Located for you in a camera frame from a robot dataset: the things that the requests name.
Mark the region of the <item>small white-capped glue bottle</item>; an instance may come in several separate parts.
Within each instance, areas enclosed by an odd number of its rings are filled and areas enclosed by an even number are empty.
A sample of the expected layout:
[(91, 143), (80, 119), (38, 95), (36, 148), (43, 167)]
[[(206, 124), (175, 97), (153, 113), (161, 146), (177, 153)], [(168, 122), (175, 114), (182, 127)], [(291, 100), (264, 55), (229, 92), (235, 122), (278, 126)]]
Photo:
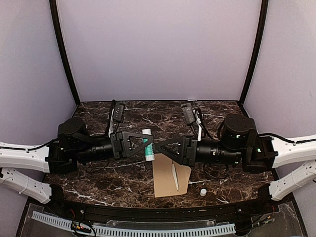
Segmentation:
[[(142, 134), (144, 135), (151, 135), (151, 129), (143, 129), (142, 130)], [(155, 160), (155, 154), (154, 154), (154, 149), (153, 149), (153, 144), (149, 144), (146, 148), (145, 148), (145, 159), (146, 161), (154, 161)]]

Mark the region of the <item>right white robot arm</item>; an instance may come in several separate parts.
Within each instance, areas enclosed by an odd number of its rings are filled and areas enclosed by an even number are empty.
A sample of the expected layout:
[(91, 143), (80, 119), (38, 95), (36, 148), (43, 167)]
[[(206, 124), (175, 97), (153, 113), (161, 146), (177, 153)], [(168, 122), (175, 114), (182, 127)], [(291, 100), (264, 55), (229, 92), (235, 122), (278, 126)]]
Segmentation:
[(280, 201), (289, 193), (316, 180), (316, 137), (286, 139), (276, 134), (259, 134), (255, 121), (240, 114), (225, 117), (219, 127), (220, 138), (198, 140), (182, 136), (155, 144), (155, 151), (174, 162), (193, 167), (195, 163), (241, 164), (244, 172), (264, 173), (272, 169), (301, 162), (302, 165), (281, 179), (258, 189), (252, 210), (263, 214), (271, 200)]

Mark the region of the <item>white glue bottle cap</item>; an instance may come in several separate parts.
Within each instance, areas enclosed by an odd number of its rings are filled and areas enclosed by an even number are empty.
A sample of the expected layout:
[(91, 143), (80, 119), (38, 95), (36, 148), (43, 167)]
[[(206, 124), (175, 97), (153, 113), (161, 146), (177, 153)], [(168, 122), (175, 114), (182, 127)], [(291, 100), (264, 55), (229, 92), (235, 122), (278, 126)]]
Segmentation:
[(206, 196), (207, 194), (207, 190), (206, 189), (201, 189), (200, 190), (200, 195), (203, 197), (203, 196)]

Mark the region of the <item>brown kraft envelope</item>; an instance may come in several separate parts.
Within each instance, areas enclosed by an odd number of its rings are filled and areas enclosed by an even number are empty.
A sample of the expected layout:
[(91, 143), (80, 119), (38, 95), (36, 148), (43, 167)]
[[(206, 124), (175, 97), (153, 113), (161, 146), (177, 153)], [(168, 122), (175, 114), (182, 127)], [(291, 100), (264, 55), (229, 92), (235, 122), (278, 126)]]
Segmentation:
[[(155, 154), (153, 163), (155, 198), (184, 195), (187, 193), (191, 168), (179, 165), (163, 154)], [(176, 190), (172, 175), (172, 163), (175, 163), (179, 182), (179, 191)]]

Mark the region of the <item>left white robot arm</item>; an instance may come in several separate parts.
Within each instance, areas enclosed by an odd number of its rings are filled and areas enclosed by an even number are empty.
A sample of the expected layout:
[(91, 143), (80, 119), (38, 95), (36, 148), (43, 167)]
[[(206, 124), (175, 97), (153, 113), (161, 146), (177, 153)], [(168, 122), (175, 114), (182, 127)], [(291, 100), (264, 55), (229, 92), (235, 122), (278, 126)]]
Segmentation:
[(58, 137), (42, 145), (28, 146), (0, 144), (0, 183), (19, 194), (47, 204), (59, 215), (66, 215), (70, 205), (63, 200), (61, 187), (43, 183), (19, 172), (36, 170), (51, 174), (68, 174), (78, 164), (130, 158), (152, 144), (150, 134), (114, 131), (111, 134), (91, 136), (83, 119), (71, 118), (58, 126)]

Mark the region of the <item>white letter paper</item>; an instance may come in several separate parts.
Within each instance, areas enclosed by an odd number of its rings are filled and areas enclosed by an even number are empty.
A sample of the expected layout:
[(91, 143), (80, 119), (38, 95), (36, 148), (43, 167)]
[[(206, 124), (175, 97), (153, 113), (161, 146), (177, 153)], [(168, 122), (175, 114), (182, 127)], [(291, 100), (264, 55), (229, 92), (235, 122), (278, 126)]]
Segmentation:
[(172, 163), (172, 175), (173, 175), (173, 179), (174, 179), (174, 182), (175, 182), (176, 190), (179, 191), (179, 182), (178, 182), (178, 177), (177, 177), (177, 171), (176, 171), (175, 163)]

